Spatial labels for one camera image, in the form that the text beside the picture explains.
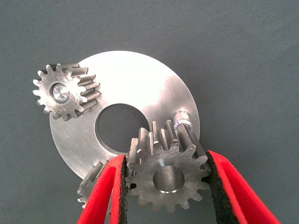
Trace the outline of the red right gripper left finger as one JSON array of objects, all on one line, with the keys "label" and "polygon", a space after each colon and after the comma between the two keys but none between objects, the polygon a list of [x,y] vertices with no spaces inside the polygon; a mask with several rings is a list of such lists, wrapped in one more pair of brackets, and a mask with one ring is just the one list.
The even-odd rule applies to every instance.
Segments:
[{"label": "red right gripper left finger", "polygon": [[126,156],[118,155],[91,168],[78,188],[84,203],[79,224],[103,224],[111,205],[110,223],[126,224],[127,187],[125,183]]}]

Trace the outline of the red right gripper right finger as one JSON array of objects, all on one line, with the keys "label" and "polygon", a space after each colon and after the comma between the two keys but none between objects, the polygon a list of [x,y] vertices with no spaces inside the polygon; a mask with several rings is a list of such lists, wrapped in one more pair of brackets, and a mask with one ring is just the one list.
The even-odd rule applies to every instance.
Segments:
[{"label": "red right gripper right finger", "polygon": [[221,154],[207,151],[216,221],[219,224],[278,224],[233,164]]}]

